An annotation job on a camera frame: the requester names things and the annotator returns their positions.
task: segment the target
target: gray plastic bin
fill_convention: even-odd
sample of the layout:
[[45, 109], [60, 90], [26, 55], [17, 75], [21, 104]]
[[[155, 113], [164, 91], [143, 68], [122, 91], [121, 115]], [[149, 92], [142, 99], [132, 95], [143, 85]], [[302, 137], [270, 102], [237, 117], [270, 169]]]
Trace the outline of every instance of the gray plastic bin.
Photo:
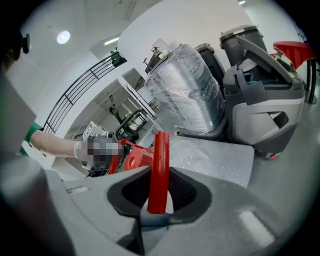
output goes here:
[[263, 50], [267, 51], [262, 35], [256, 26], [242, 25], [224, 32], [220, 37], [220, 47], [225, 50], [230, 65], [244, 61], [244, 49], [240, 46], [236, 36], [244, 37]]

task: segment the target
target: ceiling light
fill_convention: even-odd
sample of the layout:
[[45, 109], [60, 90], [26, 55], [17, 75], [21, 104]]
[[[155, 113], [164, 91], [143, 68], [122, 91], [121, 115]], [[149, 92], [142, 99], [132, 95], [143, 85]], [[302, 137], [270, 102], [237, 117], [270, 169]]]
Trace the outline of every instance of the ceiling light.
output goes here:
[[63, 45], [66, 42], [68, 42], [70, 39], [70, 33], [68, 31], [62, 31], [58, 37], [56, 38], [56, 40], [58, 41], [59, 44]]
[[111, 40], [109, 40], [109, 41], [106, 41], [106, 42], [104, 43], [104, 45], [106, 46], [106, 45], [111, 44], [111, 43], [113, 43], [113, 42], [115, 42], [115, 41], [118, 41], [118, 40], [119, 40], [119, 37], [114, 38], [114, 39], [111, 39]]

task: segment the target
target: red lever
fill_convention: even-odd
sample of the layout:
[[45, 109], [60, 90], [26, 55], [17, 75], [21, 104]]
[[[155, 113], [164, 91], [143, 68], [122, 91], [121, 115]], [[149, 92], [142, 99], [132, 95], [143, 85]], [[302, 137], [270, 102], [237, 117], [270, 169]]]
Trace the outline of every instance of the red lever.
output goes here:
[[169, 138], [168, 131], [157, 131], [154, 135], [154, 153], [147, 207], [147, 211], [151, 214], [166, 212], [169, 187]]
[[141, 148], [134, 148], [126, 157], [124, 170], [130, 171], [141, 166], [152, 166], [152, 162], [152, 153], [142, 150]]
[[146, 150], [146, 151], [148, 151], [148, 152], [152, 153], [152, 149], [151, 149], [151, 148], [149, 148], [149, 147], [139, 146], [139, 145], [134, 144], [134, 143], [132, 143], [131, 141], [126, 140], [126, 139], [119, 140], [119, 142], [118, 142], [118, 143], [120, 143], [121, 145], [128, 144], [128, 145], [133, 146], [133, 147], [135, 147], [135, 148], [142, 149], [142, 150]]
[[118, 166], [118, 160], [119, 160], [118, 155], [113, 154], [112, 155], [112, 162], [111, 162], [110, 167], [109, 167], [109, 175], [116, 173], [117, 166]]

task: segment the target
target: plastic wrap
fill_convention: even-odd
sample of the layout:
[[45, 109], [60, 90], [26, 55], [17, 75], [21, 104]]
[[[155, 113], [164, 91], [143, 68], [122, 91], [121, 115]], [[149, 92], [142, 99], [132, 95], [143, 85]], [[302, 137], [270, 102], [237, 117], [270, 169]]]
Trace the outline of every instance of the plastic wrap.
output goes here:
[[170, 166], [218, 177], [206, 149], [188, 139], [170, 141]]
[[224, 114], [225, 102], [219, 84], [201, 55], [182, 44], [159, 64], [145, 81], [159, 108], [176, 123], [200, 133], [215, 130]]

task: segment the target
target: gray vacuum cleaner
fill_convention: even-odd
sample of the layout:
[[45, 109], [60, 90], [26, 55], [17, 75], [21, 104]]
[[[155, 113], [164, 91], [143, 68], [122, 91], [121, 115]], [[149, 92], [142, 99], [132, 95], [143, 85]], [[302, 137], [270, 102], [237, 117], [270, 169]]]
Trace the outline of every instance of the gray vacuum cleaner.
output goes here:
[[245, 36], [235, 38], [242, 56], [223, 78], [228, 137], [272, 159], [285, 149], [297, 127], [303, 82]]

